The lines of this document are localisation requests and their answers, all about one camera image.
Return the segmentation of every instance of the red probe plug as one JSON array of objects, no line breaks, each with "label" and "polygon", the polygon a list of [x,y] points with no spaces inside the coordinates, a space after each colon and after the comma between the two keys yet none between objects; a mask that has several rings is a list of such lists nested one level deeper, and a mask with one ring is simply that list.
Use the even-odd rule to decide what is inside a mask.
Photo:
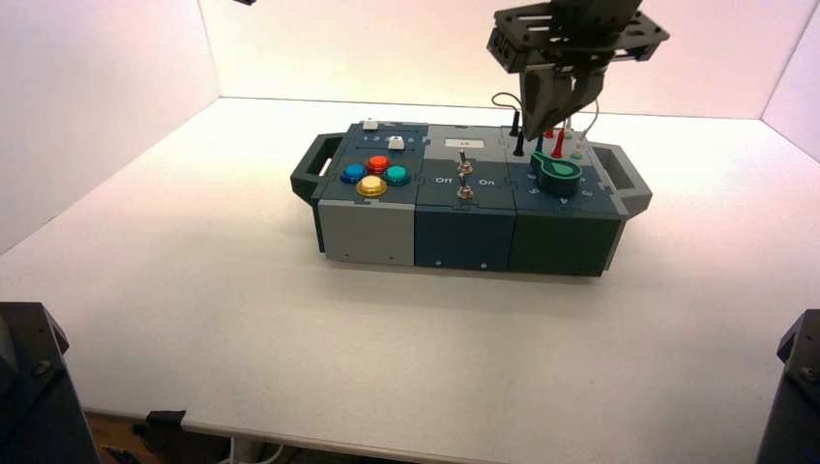
[{"label": "red probe plug", "polygon": [[564,128],[558,132],[558,140],[555,141],[555,150],[552,151],[552,157],[559,159],[564,156]]}]

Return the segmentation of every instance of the white backdrop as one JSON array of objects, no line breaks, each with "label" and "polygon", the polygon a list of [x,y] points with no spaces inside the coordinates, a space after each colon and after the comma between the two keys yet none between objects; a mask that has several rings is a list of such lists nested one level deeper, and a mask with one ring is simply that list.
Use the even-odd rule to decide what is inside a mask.
[{"label": "white backdrop", "polygon": [[[525,0],[201,0],[222,94],[489,105],[517,90],[484,49]],[[672,34],[610,67],[606,112],[759,118],[816,0],[645,0]]]},{"label": "white backdrop", "polygon": [[6,0],[0,59],[0,253],[219,96],[195,0]]},{"label": "white backdrop", "polygon": [[764,121],[797,146],[820,160],[820,8],[814,12],[803,39],[777,85]]}]

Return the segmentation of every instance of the cable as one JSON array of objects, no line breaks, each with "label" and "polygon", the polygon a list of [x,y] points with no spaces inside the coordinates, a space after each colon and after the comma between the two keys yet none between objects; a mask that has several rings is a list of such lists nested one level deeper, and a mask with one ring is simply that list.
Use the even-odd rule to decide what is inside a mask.
[{"label": "cable", "polygon": [[[515,102],[518,103],[518,108],[516,108],[515,106],[513,106],[511,104],[504,104],[504,103],[496,102],[495,99],[497,99],[501,96],[510,97],[511,99],[515,100]],[[499,92],[499,93],[493,95],[492,98],[489,99],[489,100],[492,102],[492,104],[494,104],[496,106],[499,106],[499,107],[502,107],[502,108],[509,108],[509,109],[512,109],[512,110],[515,110],[515,111],[520,111],[521,108],[524,107],[524,105],[521,104],[521,99],[519,99],[515,95],[511,94],[510,92]]]},{"label": "cable", "polygon": [[264,461],[259,461],[259,462],[243,462],[243,461],[234,461],[234,459],[233,459],[233,452],[234,452],[234,451],[233,451],[233,448],[234,448],[234,439],[233,439],[233,438],[231,438],[231,450],[230,450],[230,454],[228,455],[228,457],[227,457],[227,458],[223,459],[222,461],[220,461],[220,462],[219,462],[219,463],[217,463],[217,464],[274,464],[274,463],[277,461],[277,459],[279,459],[279,457],[281,456],[282,452],[284,451],[284,445],[279,445],[279,448],[277,448],[277,452],[275,452],[273,456],[271,456],[271,457],[269,457],[269,458],[265,459]]},{"label": "cable", "polygon": [[277,462],[277,459],[279,459],[279,456],[281,455],[281,452],[283,450],[284,450],[284,445],[279,445],[279,448],[277,448],[277,452],[275,452],[273,456],[265,459],[264,461],[259,461],[256,464],[274,464],[275,462]]},{"label": "cable", "polygon": [[595,99],[595,117],[592,119],[592,123],[590,123],[589,127],[581,133],[581,140],[587,139],[587,132],[590,131],[592,126],[595,125],[596,121],[598,120],[598,115],[600,114],[600,106],[598,105],[598,99]]}]

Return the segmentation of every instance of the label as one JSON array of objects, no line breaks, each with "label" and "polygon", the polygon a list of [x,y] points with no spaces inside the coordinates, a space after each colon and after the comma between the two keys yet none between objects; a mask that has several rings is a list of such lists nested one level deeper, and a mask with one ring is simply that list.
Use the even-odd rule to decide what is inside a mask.
[{"label": "label", "polygon": [[447,148],[484,148],[483,140],[467,140],[463,138],[446,138],[444,146]]}]

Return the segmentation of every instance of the white tabletop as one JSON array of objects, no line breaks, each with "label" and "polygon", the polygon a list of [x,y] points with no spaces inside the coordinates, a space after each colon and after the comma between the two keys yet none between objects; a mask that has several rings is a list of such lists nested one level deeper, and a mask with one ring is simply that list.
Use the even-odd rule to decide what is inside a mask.
[{"label": "white tabletop", "polygon": [[757,121],[604,115],[590,138],[655,198],[603,277],[341,265],[288,178],[366,118],[510,114],[218,101],[0,257],[0,300],[45,303],[91,410],[516,464],[753,459],[776,344],[820,305],[820,165]]}]

